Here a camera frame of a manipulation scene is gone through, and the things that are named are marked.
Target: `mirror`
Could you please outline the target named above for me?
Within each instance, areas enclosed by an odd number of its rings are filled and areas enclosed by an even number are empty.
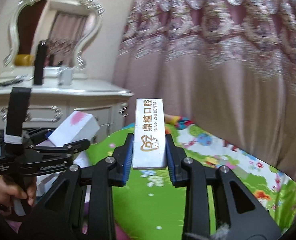
[[[97,0],[21,0],[10,21],[4,67],[33,66],[38,44],[45,41],[45,67],[83,70],[82,49],[98,32],[103,11]]]

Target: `person's thumb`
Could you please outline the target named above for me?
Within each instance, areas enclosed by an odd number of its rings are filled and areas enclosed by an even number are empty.
[[[7,193],[16,198],[20,198],[20,199],[27,198],[26,192],[24,192],[23,189],[15,183],[8,185]]]

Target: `box with pink stain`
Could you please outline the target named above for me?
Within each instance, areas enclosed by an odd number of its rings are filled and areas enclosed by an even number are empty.
[[[82,139],[91,141],[99,129],[100,127],[92,114],[73,111],[48,139],[55,146],[62,147],[67,143]]]

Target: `ornate mirror frame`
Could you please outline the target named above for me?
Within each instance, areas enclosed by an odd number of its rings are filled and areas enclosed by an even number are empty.
[[[8,70],[14,69],[14,61],[16,55],[19,50],[19,33],[17,28],[17,19],[21,12],[21,10],[27,5],[33,5],[34,3],[40,0],[20,0],[18,3],[18,7],[15,13],[12,15],[9,23],[9,32],[10,32],[10,53],[4,59],[4,68],[8,68]],[[76,47],[73,51],[73,65],[75,68],[75,72],[84,72],[85,62],[81,57],[82,49],[86,45],[86,43],[96,35],[96,33],[100,29],[101,25],[101,17],[104,12],[104,8],[97,0],[78,0],[81,5],[84,5],[86,9],[89,10],[90,13],[95,13],[96,19],[94,26],[91,31],[82,37],[80,41],[77,43]]]

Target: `gold tooth logo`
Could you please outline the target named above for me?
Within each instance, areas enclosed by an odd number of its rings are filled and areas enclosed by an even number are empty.
[[[141,146],[140,149],[143,152],[151,152],[159,149],[159,142],[155,137],[152,137],[152,135],[150,137],[147,135],[143,135],[141,137],[141,140],[143,142],[143,145]]]

